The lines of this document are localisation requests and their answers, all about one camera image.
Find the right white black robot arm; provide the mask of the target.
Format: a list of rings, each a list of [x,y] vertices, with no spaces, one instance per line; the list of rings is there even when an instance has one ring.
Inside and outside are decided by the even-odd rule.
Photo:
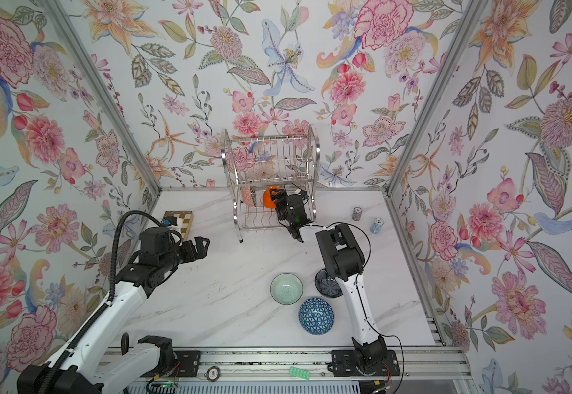
[[[345,222],[321,225],[307,217],[307,193],[292,194],[281,188],[270,188],[264,193],[264,204],[272,206],[278,223],[284,225],[291,237],[304,243],[316,240],[324,270],[338,284],[345,300],[352,325],[353,350],[348,356],[348,367],[364,375],[371,375],[381,367],[388,354],[384,334],[373,320],[366,297],[364,271],[370,254],[364,254],[353,234],[354,225]]]

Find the orange plastic bowl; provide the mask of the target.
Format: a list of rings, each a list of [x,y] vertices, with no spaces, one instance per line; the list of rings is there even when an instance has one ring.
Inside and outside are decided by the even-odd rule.
[[[265,208],[272,210],[276,209],[276,203],[274,197],[276,197],[277,194],[281,192],[281,190],[282,189],[277,186],[269,186],[266,189],[262,197],[262,204],[264,205]]]

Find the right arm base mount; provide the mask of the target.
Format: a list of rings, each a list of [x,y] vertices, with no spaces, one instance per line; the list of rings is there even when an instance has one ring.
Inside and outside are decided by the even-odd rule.
[[[367,356],[368,351],[369,348],[333,350],[327,370],[335,377],[399,377],[402,374],[395,351],[375,347]]]

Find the chrome two-tier dish rack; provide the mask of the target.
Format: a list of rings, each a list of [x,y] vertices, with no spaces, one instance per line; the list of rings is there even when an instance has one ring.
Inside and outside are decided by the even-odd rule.
[[[286,229],[278,223],[274,210],[265,208],[262,197],[269,186],[292,194],[307,193],[307,217],[316,221],[316,189],[320,170],[320,140],[312,126],[292,135],[222,135],[221,159],[233,202],[233,226],[238,241],[246,231]],[[241,189],[256,188],[256,208],[241,200]]]

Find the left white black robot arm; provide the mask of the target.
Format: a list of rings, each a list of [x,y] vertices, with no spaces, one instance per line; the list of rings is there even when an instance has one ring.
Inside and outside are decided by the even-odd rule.
[[[133,215],[135,212],[129,211],[121,216],[113,237],[107,297],[57,355],[44,364],[26,367],[16,382],[19,393],[122,393],[144,375],[152,380],[168,374],[179,376],[196,365],[198,352],[181,356],[171,338],[146,335],[128,353],[99,367],[134,312],[180,265],[206,258],[210,247],[210,240],[205,237],[185,241],[178,231],[155,220],[152,228],[139,235],[139,251],[118,269],[123,225]]]

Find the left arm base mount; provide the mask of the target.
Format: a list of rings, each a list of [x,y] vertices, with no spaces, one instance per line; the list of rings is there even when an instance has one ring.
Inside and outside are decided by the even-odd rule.
[[[146,335],[130,347],[130,335],[123,333],[120,349],[122,357],[131,356],[131,360],[138,359],[140,367],[147,367],[144,376],[197,376],[201,352],[175,351],[171,338]]]

